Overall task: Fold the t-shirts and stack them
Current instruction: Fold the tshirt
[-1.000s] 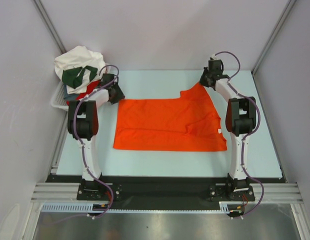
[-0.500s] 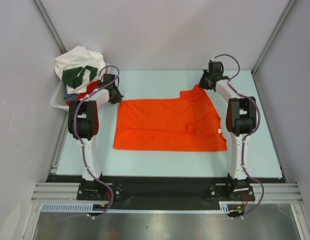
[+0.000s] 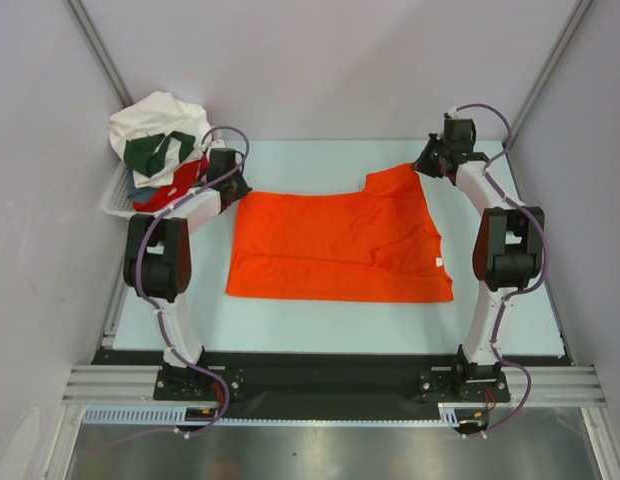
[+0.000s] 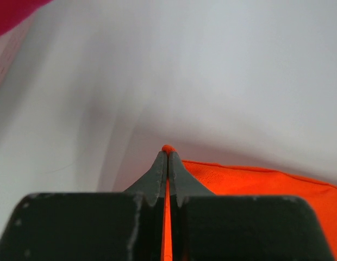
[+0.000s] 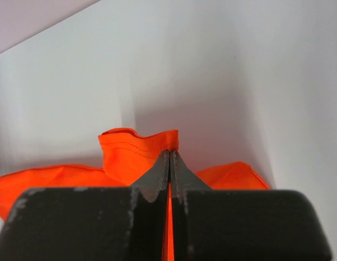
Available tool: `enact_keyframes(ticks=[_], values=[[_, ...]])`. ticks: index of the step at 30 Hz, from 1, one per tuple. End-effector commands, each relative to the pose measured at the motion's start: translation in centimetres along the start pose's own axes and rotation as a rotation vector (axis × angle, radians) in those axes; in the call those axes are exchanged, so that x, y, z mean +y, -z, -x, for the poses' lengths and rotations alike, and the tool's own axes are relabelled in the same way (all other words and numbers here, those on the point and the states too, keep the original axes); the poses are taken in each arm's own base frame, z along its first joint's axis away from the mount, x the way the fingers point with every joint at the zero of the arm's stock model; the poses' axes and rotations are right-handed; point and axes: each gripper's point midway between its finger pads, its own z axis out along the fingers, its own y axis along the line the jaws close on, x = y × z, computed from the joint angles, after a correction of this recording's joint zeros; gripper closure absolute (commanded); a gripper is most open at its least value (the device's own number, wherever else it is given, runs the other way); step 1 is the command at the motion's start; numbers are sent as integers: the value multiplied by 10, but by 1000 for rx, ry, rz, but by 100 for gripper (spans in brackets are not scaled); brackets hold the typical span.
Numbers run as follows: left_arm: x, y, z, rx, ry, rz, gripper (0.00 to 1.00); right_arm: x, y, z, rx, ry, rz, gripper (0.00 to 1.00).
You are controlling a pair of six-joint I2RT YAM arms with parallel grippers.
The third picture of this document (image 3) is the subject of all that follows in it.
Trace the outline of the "orange t shirt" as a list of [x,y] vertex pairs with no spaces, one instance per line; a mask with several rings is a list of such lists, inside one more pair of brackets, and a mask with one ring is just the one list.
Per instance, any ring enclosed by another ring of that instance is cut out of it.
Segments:
[[357,192],[254,191],[239,202],[226,292],[276,300],[447,303],[453,281],[419,175],[369,173]]

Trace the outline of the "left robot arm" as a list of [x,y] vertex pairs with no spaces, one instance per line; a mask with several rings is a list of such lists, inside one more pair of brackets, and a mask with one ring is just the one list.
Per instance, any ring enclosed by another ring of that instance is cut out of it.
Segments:
[[185,300],[192,277],[190,235],[251,192],[243,176],[247,150],[212,148],[207,167],[184,193],[156,213],[128,221],[123,279],[157,317],[163,360],[182,368],[176,387],[187,398],[204,397],[211,376],[199,368],[204,347]]

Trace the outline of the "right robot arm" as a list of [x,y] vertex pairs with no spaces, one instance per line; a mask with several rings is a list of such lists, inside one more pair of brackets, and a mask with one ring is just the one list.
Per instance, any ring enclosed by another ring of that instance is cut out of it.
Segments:
[[474,401],[486,391],[481,369],[497,370],[505,364],[500,331],[506,315],[517,296],[541,286],[546,257],[544,211],[511,198],[490,172],[494,161],[476,151],[475,144],[474,121],[446,113],[442,131],[428,136],[412,165],[419,174],[450,181],[480,215],[472,253],[479,294],[469,333],[459,348],[462,369],[451,376],[452,391],[463,401]]

